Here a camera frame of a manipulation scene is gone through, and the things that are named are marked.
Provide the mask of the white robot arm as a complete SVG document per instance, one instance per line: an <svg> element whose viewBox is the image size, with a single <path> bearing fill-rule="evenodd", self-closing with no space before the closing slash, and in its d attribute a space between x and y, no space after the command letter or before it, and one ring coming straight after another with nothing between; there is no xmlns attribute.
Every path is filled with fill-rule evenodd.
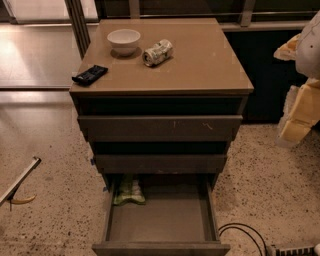
<svg viewBox="0 0 320 256"><path fill-rule="evenodd" d="M320 11L300 34L279 47L274 57L293 60L296 71L307 77L302 86L290 87L277 128L276 144L290 148L320 121Z"/></svg>

